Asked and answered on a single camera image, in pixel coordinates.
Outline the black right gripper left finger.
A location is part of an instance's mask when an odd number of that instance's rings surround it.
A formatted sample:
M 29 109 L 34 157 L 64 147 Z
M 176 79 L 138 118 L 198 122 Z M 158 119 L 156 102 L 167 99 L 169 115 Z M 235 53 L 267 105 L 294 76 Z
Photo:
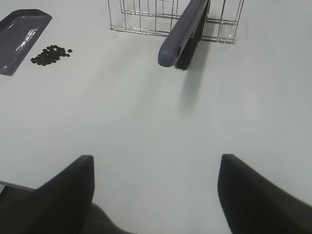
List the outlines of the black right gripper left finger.
M 78 234 L 94 195 L 94 158 L 84 155 L 0 213 L 2 234 Z

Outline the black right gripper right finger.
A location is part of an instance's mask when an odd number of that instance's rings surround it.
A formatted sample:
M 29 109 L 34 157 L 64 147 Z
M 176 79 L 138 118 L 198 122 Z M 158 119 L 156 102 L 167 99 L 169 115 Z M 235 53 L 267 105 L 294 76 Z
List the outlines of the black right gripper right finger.
M 217 192 L 233 234 L 310 234 L 312 207 L 237 156 L 221 157 Z

